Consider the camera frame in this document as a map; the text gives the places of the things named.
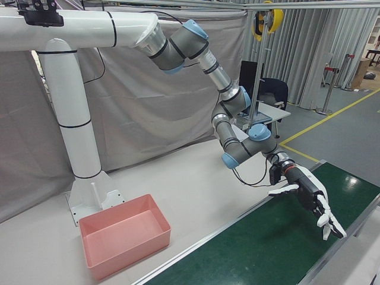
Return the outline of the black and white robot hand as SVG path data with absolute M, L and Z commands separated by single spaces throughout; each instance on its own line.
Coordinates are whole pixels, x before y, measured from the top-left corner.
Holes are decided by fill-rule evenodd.
M 288 167 L 284 176 L 288 185 L 269 191 L 269 196 L 295 194 L 300 204 L 317 218 L 316 225 L 322 229 L 323 240 L 327 240 L 330 234 L 339 239 L 347 237 L 347 233 L 331 211 L 325 186 L 310 170 L 296 164 Z

